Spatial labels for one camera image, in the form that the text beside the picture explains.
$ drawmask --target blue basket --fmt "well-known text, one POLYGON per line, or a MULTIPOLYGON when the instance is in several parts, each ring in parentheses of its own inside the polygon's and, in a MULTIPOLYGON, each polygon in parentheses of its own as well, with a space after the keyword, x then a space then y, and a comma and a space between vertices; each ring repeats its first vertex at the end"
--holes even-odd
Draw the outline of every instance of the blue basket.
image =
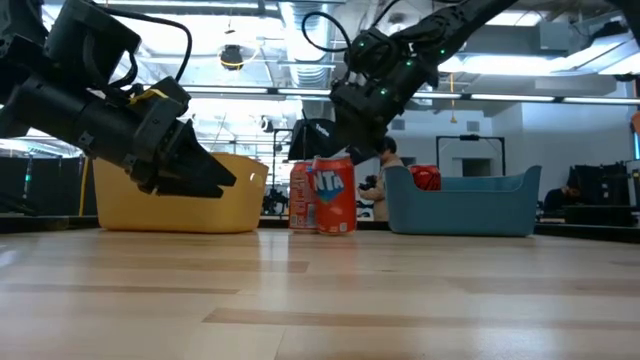
POLYGON ((409 169, 387 168, 389 227, 400 234, 529 236, 541 172, 533 166, 516 176, 442 178, 442 191, 423 191, 409 169))

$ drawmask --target orange soda can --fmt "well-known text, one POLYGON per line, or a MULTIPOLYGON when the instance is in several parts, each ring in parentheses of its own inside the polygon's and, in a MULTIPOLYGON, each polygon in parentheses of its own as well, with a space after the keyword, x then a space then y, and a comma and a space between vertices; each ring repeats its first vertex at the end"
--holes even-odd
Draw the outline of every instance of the orange soda can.
POLYGON ((318 231, 328 235, 355 231, 356 185, 351 158, 316 158, 312 167, 318 231))
POLYGON ((311 161, 293 165, 289 184, 289 229, 315 230, 316 204, 311 161))

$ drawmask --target yellow basket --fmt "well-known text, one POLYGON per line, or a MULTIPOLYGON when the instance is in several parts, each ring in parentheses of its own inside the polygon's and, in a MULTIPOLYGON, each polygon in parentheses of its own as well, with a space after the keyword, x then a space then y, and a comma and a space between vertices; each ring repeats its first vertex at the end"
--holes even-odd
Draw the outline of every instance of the yellow basket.
POLYGON ((100 226, 108 230, 239 233, 258 227, 269 168, 245 156, 215 153, 237 178, 220 199, 147 195, 124 173, 96 160, 100 226))

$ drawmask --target wooden table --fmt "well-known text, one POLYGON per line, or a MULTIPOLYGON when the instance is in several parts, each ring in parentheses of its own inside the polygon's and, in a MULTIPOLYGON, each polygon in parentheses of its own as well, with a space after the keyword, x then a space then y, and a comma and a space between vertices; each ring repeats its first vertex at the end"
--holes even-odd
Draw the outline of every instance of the wooden table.
POLYGON ((640 247, 560 238, 0 236, 0 359, 640 358, 640 247))

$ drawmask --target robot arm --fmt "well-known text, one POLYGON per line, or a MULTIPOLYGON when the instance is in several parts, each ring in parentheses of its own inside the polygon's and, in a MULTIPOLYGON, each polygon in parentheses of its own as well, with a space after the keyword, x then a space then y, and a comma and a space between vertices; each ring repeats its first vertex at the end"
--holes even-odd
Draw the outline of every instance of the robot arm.
MULTIPOLYGON (((640 40, 640 2, 608 0, 622 10, 640 40)), ((348 71, 364 75, 364 85, 340 79, 330 98, 341 144, 377 147, 387 125, 424 83, 438 86, 438 65, 451 58, 469 37, 517 0, 465 0, 440 9, 391 36, 374 27, 362 32, 345 54, 348 71)))
POLYGON ((147 91, 122 89, 137 76, 132 54, 140 37, 111 9, 67 0, 47 34, 41 6, 41 0, 0 2, 0 137, 36 128, 123 168, 147 193, 216 198, 220 186, 234 185, 234 175, 198 144, 192 123, 177 120, 190 96, 176 79, 147 91), (125 52, 131 70, 109 84, 125 52))

